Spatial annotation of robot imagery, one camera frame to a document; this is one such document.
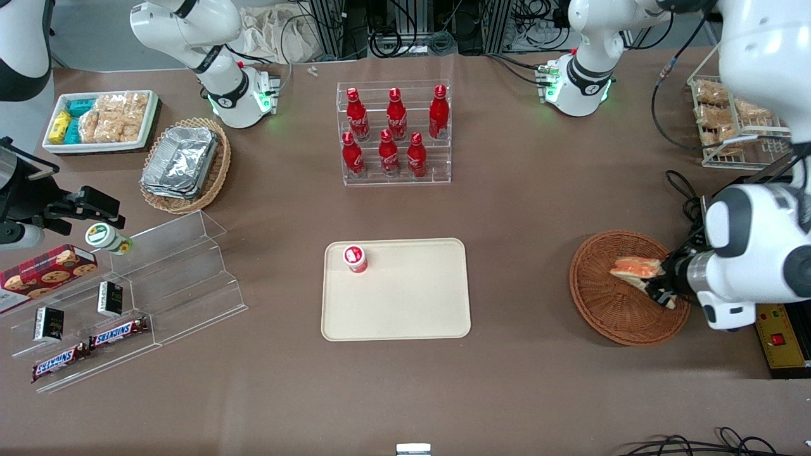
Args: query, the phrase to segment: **blue snack package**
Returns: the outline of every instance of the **blue snack package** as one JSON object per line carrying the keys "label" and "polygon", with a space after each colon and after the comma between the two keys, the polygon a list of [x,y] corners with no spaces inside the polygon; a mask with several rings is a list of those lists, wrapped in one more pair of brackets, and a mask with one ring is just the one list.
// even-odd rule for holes
{"label": "blue snack package", "polygon": [[79,117],[80,115],[91,110],[94,103],[96,103],[95,98],[73,100],[67,104],[67,112],[71,115],[71,117]]}
{"label": "blue snack package", "polygon": [[65,140],[62,142],[63,144],[81,144],[82,137],[79,136],[79,120],[74,118],[71,120],[71,123],[67,126],[67,131],[65,131]]}

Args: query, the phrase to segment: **small jar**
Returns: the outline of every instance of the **small jar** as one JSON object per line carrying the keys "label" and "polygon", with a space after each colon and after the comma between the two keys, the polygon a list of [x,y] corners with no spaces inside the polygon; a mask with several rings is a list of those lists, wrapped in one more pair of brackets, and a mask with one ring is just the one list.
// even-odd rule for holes
{"label": "small jar", "polygon": [[106,223],[96,223],[88,228],[84,240],[95,248],[110,251],[113,255],[124,255],[132,249],[132,239]]}
{"label": "small jar", "polygon": [[353,273],[362,273],[369,266],[366,252],[357,244],[352,244],[344,249],[344,262]]}

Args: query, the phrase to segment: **red switch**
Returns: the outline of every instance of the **red switch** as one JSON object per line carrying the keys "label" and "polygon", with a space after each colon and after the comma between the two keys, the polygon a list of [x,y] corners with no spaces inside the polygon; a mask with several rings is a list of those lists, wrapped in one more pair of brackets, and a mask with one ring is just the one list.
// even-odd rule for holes
{"label": "red switch", "polygon": [[771,345],[786,345],[786,338],[784,338],[783,335],[780,333],[772,334]]}

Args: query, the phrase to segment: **yellow snack package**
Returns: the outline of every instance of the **yellow snack package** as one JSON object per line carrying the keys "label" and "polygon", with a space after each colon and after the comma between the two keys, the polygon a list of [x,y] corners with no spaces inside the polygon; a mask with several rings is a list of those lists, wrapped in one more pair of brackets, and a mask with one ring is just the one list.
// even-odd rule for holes
{"label": "yellow snack package", "polygon": [[54,125],[48,131],[48,141],[53,144],[62,144],[65,140],[67,127],[71,125],[71,119],[71,115],[65,110],[57,114]]}

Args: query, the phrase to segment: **black box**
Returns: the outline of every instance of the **black box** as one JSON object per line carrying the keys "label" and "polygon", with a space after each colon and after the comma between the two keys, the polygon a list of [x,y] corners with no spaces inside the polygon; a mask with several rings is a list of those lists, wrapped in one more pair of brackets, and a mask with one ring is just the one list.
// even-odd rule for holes
{"label": "black box", "polygon": [[65,312],[54,308],[38,308],[34,324],[34,341],[58,342],[62,340]]}
{"label": "black box", "polygon": [[97,311],[101,315],[121,316],[124,308],[124,288],[112,282],[99,284],[99,302]]}

